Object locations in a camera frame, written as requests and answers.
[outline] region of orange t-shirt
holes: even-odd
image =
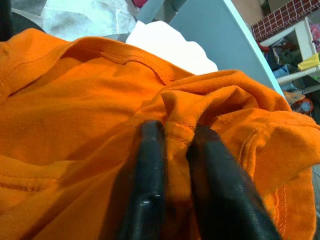
[[[219,133],[284,239],[313,238],[320,128],[279,94],[240,71],[194,76],[124,43],[29,29],[0,43],[0,239],[95,240],[102,225],[113,239],[146,120],[165,129],[164,239],[198,238],[197,123]]]

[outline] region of white table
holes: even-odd
[[[162,0],[148,1],[139,19],[151,21]],[[283,95],[265,57],[231,0],[188,0],[169,23],[202,46],[220,70],[238,69]]]

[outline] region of white cloth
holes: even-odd
[[[204,49],[194,41],[186,41],[182,34],[163,21],[136,23],[127,44],[136,46],[195,75],[218,71]]]

